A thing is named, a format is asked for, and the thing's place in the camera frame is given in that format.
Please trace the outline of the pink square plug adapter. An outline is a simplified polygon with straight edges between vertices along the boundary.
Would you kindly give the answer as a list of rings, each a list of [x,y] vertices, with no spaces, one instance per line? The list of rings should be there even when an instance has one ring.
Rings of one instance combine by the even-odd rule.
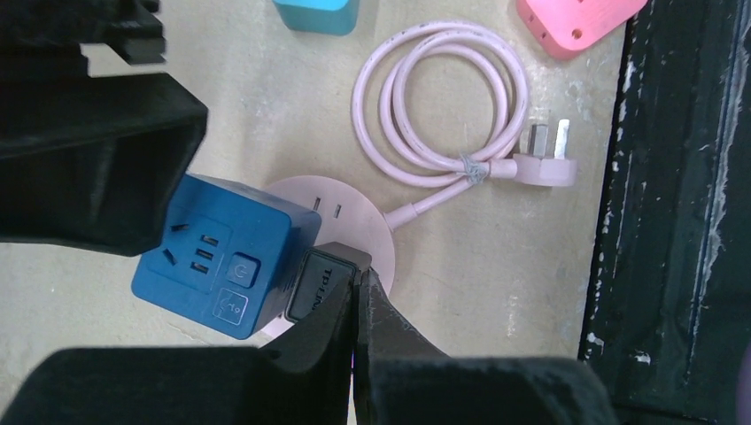
[[[646,0],[516,0],[515,8],[549,56],[570,60],[635,16]]]

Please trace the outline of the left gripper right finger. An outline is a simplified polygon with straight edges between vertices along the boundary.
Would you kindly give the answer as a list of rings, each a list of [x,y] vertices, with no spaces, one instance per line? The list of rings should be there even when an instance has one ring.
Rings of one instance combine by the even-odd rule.
[[[388,299],[375,270],[355,287],[353,399],[360,424],[616,424],[586,364],[561,357],[451,357]]]

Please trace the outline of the blue cube socket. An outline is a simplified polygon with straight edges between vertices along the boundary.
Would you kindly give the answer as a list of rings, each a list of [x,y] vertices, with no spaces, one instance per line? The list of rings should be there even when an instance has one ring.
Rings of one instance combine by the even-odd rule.
[[[240,182],[185,174],[166,212],[159,247],[131,283],[147,302],[235,339],[285,309],[321,216]]]

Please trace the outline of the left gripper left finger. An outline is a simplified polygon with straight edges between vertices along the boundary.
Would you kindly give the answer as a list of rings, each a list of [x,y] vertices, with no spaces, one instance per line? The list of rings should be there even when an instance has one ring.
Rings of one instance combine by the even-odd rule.
[[[353,290],[260,347],[75,348],[33,370],[4,424],[344,424]]]

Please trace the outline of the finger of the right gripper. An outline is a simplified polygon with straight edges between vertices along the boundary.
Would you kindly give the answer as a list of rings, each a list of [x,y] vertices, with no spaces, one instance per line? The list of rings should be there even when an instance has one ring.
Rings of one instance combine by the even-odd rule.
[[[208,110],[167,73],[94,77],[85,44],[161,64],[157,1],[1,4],[1,239],[133,257],[159,245]]]

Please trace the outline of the round pink power socket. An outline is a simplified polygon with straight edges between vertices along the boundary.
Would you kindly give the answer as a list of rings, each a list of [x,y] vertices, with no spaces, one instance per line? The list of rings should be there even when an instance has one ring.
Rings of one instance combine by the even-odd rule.
[[[265,191],[319,214],[321,227],[314,246],[338,242],[369,253],[369,267],[377,272],[385,292],[391,291],[396,271],[392,232],[383,214],[365,195],[344,182],[316,175],[286,178]],[[276,338],[294,324],[284,318],[287,306],[261,330],[263,334]]]

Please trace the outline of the black power adapter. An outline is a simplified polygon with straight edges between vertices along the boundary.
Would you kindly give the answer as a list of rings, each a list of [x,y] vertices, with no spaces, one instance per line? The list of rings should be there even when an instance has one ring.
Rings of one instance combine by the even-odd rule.
[[[359,277],[372,262],[372,256],[351,246],[331,242],[307,250],[302,258],[284,318],[292,323],[303,320],[317,309],[341,282]]]

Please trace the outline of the teal power strip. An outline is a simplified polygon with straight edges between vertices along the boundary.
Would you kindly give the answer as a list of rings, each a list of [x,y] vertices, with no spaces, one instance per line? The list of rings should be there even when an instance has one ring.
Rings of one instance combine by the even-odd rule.
[[[360,0],[273,0],[284,25],[293,31],[348,35],[355,28]]]

